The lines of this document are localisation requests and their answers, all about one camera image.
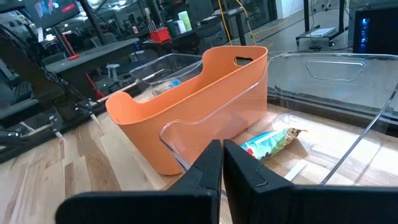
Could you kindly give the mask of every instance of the orange plastic bin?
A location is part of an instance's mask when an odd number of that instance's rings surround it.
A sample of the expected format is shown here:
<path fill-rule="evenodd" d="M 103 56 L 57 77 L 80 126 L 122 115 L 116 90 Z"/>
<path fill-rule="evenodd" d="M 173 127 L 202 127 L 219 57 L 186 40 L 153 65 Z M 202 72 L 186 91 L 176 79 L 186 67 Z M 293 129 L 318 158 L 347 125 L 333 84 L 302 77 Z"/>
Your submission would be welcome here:
<path fill-rule="evenodd" d="M 252 62 L 239 66 L 235 58 L 251 59 Z M 137 103 L 125 92 L 111 96 L 106 102 L 106 109 L 112 120 L 123 130 L 151 166 L 160 174 L 174 175 L 181 172 L 172 153 L 162 144 L 160 131 L 169 121 L 183 119 L 198 121 L 205 118 L 226 102 L 238 96 L 253 84 L 259 82 L 266 72 L 267 49 L 253 46 L 223 46 L 207 50 L 203 54 L 201 74 L 181 83 L 165 93 L 145 102 Z M 267 78 L 255 85 L 251 92 L 267 98 Z M 245 101 L 236 101 L 229 105 L 229 117 L 234 117 L 237 124 L 224 136 L 234 136 L 260 119 L 266 111 L 267 101 L 246 94 Z M 252 108 L 258 114 L 244 114 L 242 108 Z M 225 127 L 230 120 L 218 119 L 212 125 Z M 187 134 L 181 138 L 195 141 L 195 135 Z M 196 158 L 203 148 L 184 152 L 187 157 Z"/>

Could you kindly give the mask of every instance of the transparent container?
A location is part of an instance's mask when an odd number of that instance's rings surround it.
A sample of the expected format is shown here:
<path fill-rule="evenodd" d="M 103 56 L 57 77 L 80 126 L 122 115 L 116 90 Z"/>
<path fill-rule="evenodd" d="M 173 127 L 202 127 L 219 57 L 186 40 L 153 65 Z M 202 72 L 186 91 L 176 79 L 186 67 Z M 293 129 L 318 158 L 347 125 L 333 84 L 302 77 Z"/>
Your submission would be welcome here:
<path fill-rule="evenodd" d="M 352 153 L 358 155 L 374 152 L 383 144 L 375 136 L 386 133 L 392 121 L 380 115 L 392 113 L 396 105 L 391 96 L 398 83 L 397 59 L 356 54 L 275 57 L 267 68 L 267 98 L 260 91 L 257 97 L 246 94 L 254 84 L 202 119 L 170 121 L 160 132 L 160 139 L 187 170 L 212 139 L 232 139 L 242 145 L 266 131 L 298 128 L 306 131 L 261 162 L 295 184 L 352 184 L 331 172 L 354 144 Z M 245 118 L 262 115 L 255 123 L 229 113 L 230 105 L 241 108 L 259 99 L 267 102 L 266 108 L 245 111 Z M 226 125 L 217 126 L 221 119 L 227 121 L 223 122 Z M 191 135 L 196 140 L 185 138 Z M 197 156 L 189 153 L 187 157 L 188 151 L 197 151 Z"/>
<path fill-rule="evenodd" d="M 137 101 L 143 102 L 178 86 L 197 76 L 203 69 L 201 56 L 188 54 L 168 54 L 145 65 L 141 65 L 129 73 L 145 96 Z"/>
<path fill-rule="evenodd" d="M 398 187 L 397 97 L 379 113 L 375 123 L 326 178 L 331 185 Z"/>

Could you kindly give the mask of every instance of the computer monitor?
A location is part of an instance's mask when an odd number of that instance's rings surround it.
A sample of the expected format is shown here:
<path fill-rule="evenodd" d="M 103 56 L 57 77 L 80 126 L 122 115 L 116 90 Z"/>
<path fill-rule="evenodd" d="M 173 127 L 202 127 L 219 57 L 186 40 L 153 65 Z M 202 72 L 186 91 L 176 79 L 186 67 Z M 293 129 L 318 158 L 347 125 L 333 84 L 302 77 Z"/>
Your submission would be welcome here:
<path fill-rule="evenodd" d="M 3 0 L 0 2 L 0 13 L 5 13 L 13 10 L 22 9 L 24 7 L 23 1 L 18 0 Z"/>
<path fill-rule="evenodd" d="M 76 0 L 25 0 L 25 7 L 36 27 L 52 27 L 77 14 Z"/>

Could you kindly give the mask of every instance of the television screen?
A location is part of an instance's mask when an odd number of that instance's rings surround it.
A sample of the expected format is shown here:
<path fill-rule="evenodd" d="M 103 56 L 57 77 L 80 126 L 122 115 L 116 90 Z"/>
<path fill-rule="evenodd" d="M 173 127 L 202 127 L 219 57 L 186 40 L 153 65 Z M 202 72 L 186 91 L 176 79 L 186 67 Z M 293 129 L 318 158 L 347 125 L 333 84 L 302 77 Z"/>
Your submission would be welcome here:
<path fill-rule="evenodd" d="M 79 14 L 76 0 L 25 0 L 25 7 L 36 27 L 43 29 Z"/>

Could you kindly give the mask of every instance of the red container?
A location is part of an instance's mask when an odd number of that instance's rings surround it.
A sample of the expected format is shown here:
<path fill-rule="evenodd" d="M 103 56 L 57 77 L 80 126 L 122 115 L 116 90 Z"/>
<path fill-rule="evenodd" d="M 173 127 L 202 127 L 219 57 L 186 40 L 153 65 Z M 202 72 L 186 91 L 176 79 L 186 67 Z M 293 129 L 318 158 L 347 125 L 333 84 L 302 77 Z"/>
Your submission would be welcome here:
<path fill-rule="evenodd" d="M 149 35 L 154 42 L 163 42 L 171 39 L 169 29 L 167 27 L 158 31 L 150 32 Z"/>

